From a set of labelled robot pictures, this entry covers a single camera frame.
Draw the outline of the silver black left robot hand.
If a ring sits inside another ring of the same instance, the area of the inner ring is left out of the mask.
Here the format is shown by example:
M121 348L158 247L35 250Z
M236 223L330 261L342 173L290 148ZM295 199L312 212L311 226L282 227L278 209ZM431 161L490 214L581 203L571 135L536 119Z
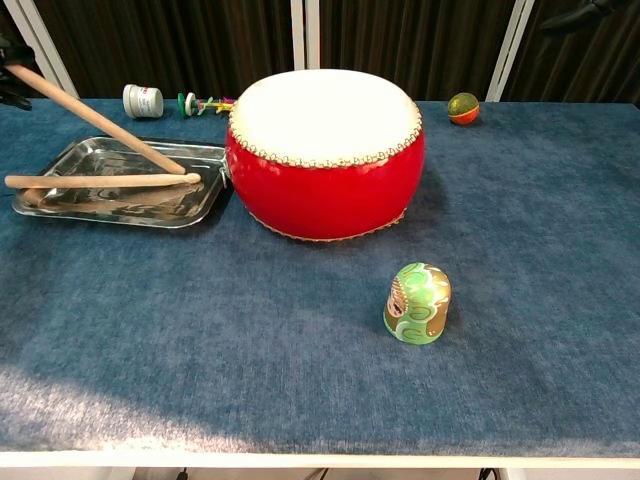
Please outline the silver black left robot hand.
M8 70L9 66L27 66L35 61L31 47L16 44L1 36L1 103L31 111L30 87Z

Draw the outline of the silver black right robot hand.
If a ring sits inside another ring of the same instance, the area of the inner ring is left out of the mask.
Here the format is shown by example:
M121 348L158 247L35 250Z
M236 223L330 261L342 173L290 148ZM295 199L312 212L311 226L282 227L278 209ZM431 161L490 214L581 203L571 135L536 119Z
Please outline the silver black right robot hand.
M618 5L618 1L586 1L572 11L545 20L539 26L539 31L547 36L575 33L597 25L606 16L611 15L618 8Z

